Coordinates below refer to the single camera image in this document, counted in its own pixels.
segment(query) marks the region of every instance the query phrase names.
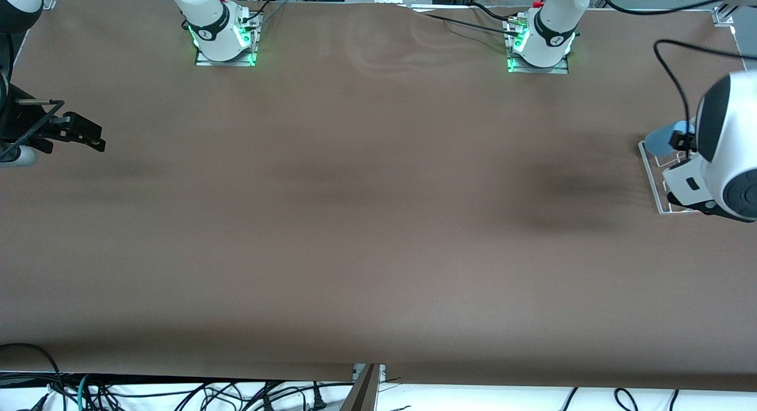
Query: brown table surface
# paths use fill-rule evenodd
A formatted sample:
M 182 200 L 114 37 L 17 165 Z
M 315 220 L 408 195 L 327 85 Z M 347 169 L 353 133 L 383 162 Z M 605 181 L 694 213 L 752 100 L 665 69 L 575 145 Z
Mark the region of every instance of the brown table surface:
M 108 149 L 0 171 L 0 340 L 64 371 L 757 389 L 757 227 L 657 215 L 636 149 L 682 118 L 654 39 L 735 49 L 707 12 L 587 12 L 569 75 L 380 4 L 287 5 L 258 66 L 195 67 L 181 20 L 59 0 L 30 32 L 14 83 Z M 741 67 L 665 55 L 693 106 Z

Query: cable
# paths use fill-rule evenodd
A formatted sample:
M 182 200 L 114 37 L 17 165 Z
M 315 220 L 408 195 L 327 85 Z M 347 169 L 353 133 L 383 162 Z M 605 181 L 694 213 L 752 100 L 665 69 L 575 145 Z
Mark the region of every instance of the cable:
M 627 408 L 625 405 L 623 405 L 623 403 L 620 401 L 620 398 L 617 396 L 617 394 L 619 394 L 620 392 L 623 392 L 624 394 L 626 394 L 628 396 L 628 399 L 630 399 L 630 402 L 633 404 L 633 409 Z M 628 390 L 625 390 L 622 387 L 618 387 L 613 392 L 613 395 L 614 395 L 614 398 L 616 398 L 617 405 L 620 406 L 625 411 L 639 411 L 639 408 L 636 405 L 636 400 L 633 399 L 633 395 L 631 395 Z
M 575 396 L 575 393 L 578 391 L 578 387 L 573 387 L 571 389 L 570 393 L 568 394 L 568 397 L 565 399 L 565 405 L 562 406 L 562 409 L 560 411 L 568 411 L 568 407 L 570 406 L 570 401 L 573 400 L 573 396 Z
M 246 21 L 249 21 L 249 20 L 251 20 L 252 18 L 255 18 L 255 17 L 257 17 L 258 15 L 260 15 L 261 13 L 263 13 L 263 10 L 265 10 L 266 6 L 268 6 L 268 4 L 269 4 L 270 2 L 272 2 L 272 1 L 266 1 L 266 2 L 265 2 L 265 3 L 263 4 L 263 6 L 261 6 L 261 7 L 260 7 L 260 9 L 258 9 L 258 10 L 256 10 L 256 11 L 254 12 L 254 15 L 252 15 L 251 17 L 242 18 L 241 22 L 242 22 L 242 23 L 245 23 Z
M 40 400 L 37 401 L 37 403 L 32 406 L 30 411 L 43 411 L 43 408 L 45 408 L 45 402 L 50 394 L 45 394 L 43 397 L 40 398 Z
M 76 390 L 76 403 L 79 405 L 79 411 L 84 411 L 84 400 L 82 397 L 84 395 L 84 385 L 87 382 L 87 377 L 89 377 L 89 374 L 82 377 L 82 381 L 79 382 L 79 389 Z
M 505 30 L 498 29 L 498 28 L 485 27 L 483 25 L 476 25 L 476 24 L 472 24 L 470 22 L 453 20 L 452 18 L 439 17 L 439 15 L 432 15 L 430 13 L 424 13 L 423 12 L 421 14 L 422 15 L 426 15 L 427 17 L 436 18 L 436 20 L 443 20 L 443 21 L 453 22 L 455 24 L 465 25 L 466 27 L 478 28 L 478 29 L 486 30 L 486 31 L 494 31 L 494 32 L 498 32 L 500 34 L 511 35 L 513 37 L 515 37 L 515 36 L 518 35 L 518 33 L 516 33 L 515 31 L 505 31 Z
M 189 403 L 189 400 L 191 400 L 194 395 L 197 395 L 200 390 L 205 389 L 206 386 L 208 386 L 208 383 L 200 384 L 196 389 L 189 392 L 189 394 L 184 399 L 182 399 L 181 402 L 176 404 L 176 408 L 174 408 L 173 411 L 182 411 L 182 409 L 184 409 L 184 407 Z
M 604 0 L 604 1 L 607 3 L 607 6 L 612 7 L 613 9 L 617 10 L 617 12 L 627 13 L 629 15 L 665 15 L 667 13 L 680 12 L 681 10 L 697 9 L 697 7 L 707 6 L 709 4 L 713 4 L 714 2 L 726 1 L 726 0 L 706 0 L 702 2 L 696 2 L 695 4 L 687 4 L 686 6 L 675 7 L 673 9 L 663 9 L 663 10 L 631 10 L 631 9 L 626 9 L 625 7 L 617 6 L 617 4 L 614 4 L 612 0 Z
M 670 68 L 668 63 L 666 63 L 665 59 L 660 54 L 659 47 L 661 44 L 671 44 L 673 46 L 683 47 L 684 49 L 695 50 L 697 52 L 708 53 L 708 54 L 716 55 L 716 56 L 723 56 L 726 58 L 757 61 L 757 55 L 741 55 L 740 53 L 737 53 L 737 52 L 728 52 L 727 50 L 711 49 L 709 47 L 702 47 L 696 44 L 690 44 L 690 43 L 686 43 L 684 41 L 678 41 L 678 40 L 671 40 L 668 38 L 663 38 L 658 41 L 655 41 L 655 44 L 652 46 L 652 49 L 654 49 L 654 52 L 655 52 L 655 57 L 657 58 L 657 61 L 660 62 L 660 65 L 662 65 L 662 68 L 665 69 L 665 72 L 668 73 L 668 77 L 670 77 L 671 81 L 673 82 L 673 85 L 675 85 L 676 90 L 678 90 L 678 94 L 681 95 L 681 101 L 684 104 L 684 122 L 687 123 L 687 128 L 686 128 L 687 134 L 692 133 L 691 125 L 690 125 L 691 123 L 689 123 L 689 120 L 691 120 L 689 99 L 686 97 L 686 91 L 684 91 L 684 87 L 681 85 L 681 82 L 679 82 L 678 78 L 675 76 L 675 74 L 673 74 L 673 70 Z M 690 150 L 687 150 L 686 151 L 687 158 L 689 158 L 689 154 L 690 154 Z
M 507 17 L 501 17 L 500 15 L 497 15 L 497 13 L 494 13 L 494 12 L 490 11 L 489 7 L 485 7 L 483 4 L 480 4 L 480 2 L 475 2 L 475 1 L 474 2 L 470 2 L 468 4 L 468 6 L 470 6 L 470 7 L 478 7 L 479 9 L 483 10 L 484 13 L 486 13 L 487 15 L 489 15 L 489 17 L 495 18 L 495 20 L 500 20 L 500 21 L 507 21 L 507 19 L 509 17 L 515 17 L 516 15 L 518 15 L 518 12 L 515 12 L 515 13 L 513 13 L 513 15 L 508 15 Z
M 670 398 L 670 405 L 668 405 L 668 411 L 673 411 L 673 405 L 675 405 L 675 400 L 678 399 L 678 392 L 680 392 L 680 390 L 678 389 L 673 390 L 673 397 Z
M 16 62 L 16 52 L 13 50 L 13 37 L 10 34 L 5 34 L 8 39 L 8 83 L 11 82 L 13 77 L 13 65 Z
M 352 383 L 327 383 L 327 384 L 319 384 L 318 387 L 336 387 L 336 386 L 352 386 L 352 385 L 353 385 Z M 290 389 L 295 389 L 296 391 L 290 392 L 290 393 L 287 393 L 287 394 L 282 394 L 282 395 L 280 395 L 278 397 L 274 397 L 274 398 L 271 399 L 271 403 L 275 402 L 276 400 L 282 399 L 284 397 L 301 393 L 301 392 L 303 392 L 305 390 L 313 390 L 314 388 L 315 388 L 314 386 L 309 386 L 309 387 L 287 387 L 286 389 L 277 390 L 276 392 L 272 392 L 271 394 L 278 394 L 278 393 L 284 392 L 285 390 L 290 390 Z M 265 407 L 265 405 L 260 405 L 260 406 L 258 406 L 258 408 L 255 408 L 252 411 L 260 411 L 260 409 L 263 409 L 264 407 Z
M 286 1 L 282 1 L 281 4 L 279 4 L 279 6 L 276 7 L 276 9 L 274 9 L 270 15 L 268 15 L 268 17 L 263 18 L 263 20 L 260 21 L 260 26 L 263 26 L 263 24 L 265 24 L 268 20 L 270 20 L 270 18 L 273 18 L 273 15 L 276 15 L 276 12 L 278 12 L 282 7 L 284 7 L 284 5 L 286 5 Z
M 10 82 L 10 79 L 11 79 L 11 75 L 9 74 L 8 75 L 8 81 L 9 82 Z M 45 349 L 43 349 L 43 347 L 37 346 L 36 344 L 31 344 L 31 343 L 6 343 L 6 344 L 0 344 L 0 351 L 2 351 L 2 349 L 8 349 L 8 348 L 11 348 L 11 347 L 25 347 L 27 349 L 34 349 L 35 351 L 40 352 L 41 354 L 45 355 L 45 357 L 47 358 L 48 362 L 50 363 L 50 366 L 52 366 L 52 370 L 55 372 L 55 377 L 57 378 L 57 382 L 59 382 L 60 389 L 62 389 L 62 390 L 65 389 L 65 384 L 63 384 L 63 379 L 60 378 L 60 370 L 59 370 L 59 368 L 57 368 L 57 363 L 55 363 L 55 360 L 52 359 L 52 355 L 50 355 L 48 351 L 46 351 Z M 67 402 L 68 401 L 64 398 L 64 400 L 63 400 L 63 411 L 67 411 L 68 410 Z
M 234 411 L 236 411 L 237 407 L 236 407 L 236 405 L 234 405 L 234 403 L 232 403 L 231 401 L 229 401 L 227 399 L 219 397 L 220 395 L 224 394 L 224 390 L 229 389 L 230 387 L 233 387 L 235 384 L 236 384 L 236 382 L 229 383 L 226 387 L 224 387 L 221 390 L 213 389 L 213 387 L 208 387 L 207 389 L 203 389 L 203 392 L 205 392 L 205 399 L 203 399 L 203 401 L 202 401 L 202 405 L 200 406 L 200 411 L 205 411 L 206 409 L 208 409 L 208 405 L 210 405 L 210 403 L 214 399 L 222 400 L 225 403 L 229 403 L 231 406 L 234 407 Z M 210 397 L 208 396 L 208 390 L 210 390 L 211 392 L 214 393 Z
M 132 395 L 132 394 L 114 394 L 113 392 L 109 392 L 111 396 L 117 396 L 117 397 L 162 397 L 162 396 L 173 396 L 173 395 L 186 395 L 191 394 L 191 390 L 182 390 L 181 392 L 162 392 L 160 394 L 144 394 L 144 395 Z

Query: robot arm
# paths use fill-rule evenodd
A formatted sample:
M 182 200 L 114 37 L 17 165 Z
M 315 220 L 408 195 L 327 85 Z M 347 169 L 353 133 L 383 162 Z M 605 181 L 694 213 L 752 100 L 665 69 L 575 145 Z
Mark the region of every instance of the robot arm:
M 250 10 L 232 1 L 173 0 L 189 23 L 195 45 L 209 60 L 232 60 L 251 45 Z
M 570 50 L 587 7 L 589 0 L 546 0 L 542 7 L 529 9 L 528 33 L 514 51 L 533 66 L 557 65 Z
M 0 0 L 0 34 L 24 33 L 38 20 L 41 10 L 43 0 Z M 8 75 L 0 76 L 0 168 L 33 165 L 38 151 L 52 152 L 51 140 L 79 142 L 100 152 L 105 150 L 99 125 L 75 112 L 56 116 L 63 101 L 35 99 L 11 84 L 11 72 L 8 69 Z M 52 109 L 43 109 L 48 105 Z
M 705 93 L 696 153 L 663 171 L 668 200 L 708 215 L 757 221 L 757 72 L 733 72 Z

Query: table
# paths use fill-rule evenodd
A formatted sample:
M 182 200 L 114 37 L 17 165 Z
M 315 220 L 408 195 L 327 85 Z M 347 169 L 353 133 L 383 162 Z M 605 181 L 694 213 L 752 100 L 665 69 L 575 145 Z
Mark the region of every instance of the table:
M 591 10 L 568 75 L 390 5 L 287 5 L 258 66 L 195 67 L 181 19 L 59 0 L 27 37 L 14 83 L 108 149 L 0 171 L 0 341 L 64 371 L 757 385 L 757 230 L 657 215 L 636 150 L 682 117 L 652 42 L 735 49 L 708 12 Z M 741 68 L 665 55 L 693 102 Z

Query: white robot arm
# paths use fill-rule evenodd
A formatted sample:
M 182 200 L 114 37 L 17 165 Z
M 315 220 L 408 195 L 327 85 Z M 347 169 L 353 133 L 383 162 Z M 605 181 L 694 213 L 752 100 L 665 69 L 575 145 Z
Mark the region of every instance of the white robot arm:
M 570 50 L 587 7 L 589 0 L 545 0 L 542 7 L 529 9 L 528 31 L 514 51 L 533 66 L 557 65 Z
M 705 93 L 695 150 L 663 171 L 668 200 L 708 215 L 757 220 L 757 72 L 733 72 Z
M 173 0 L 189 23 L 200 52 L 209 60 L 232 60 L 251 45 L 250 10 L 233 1 Z

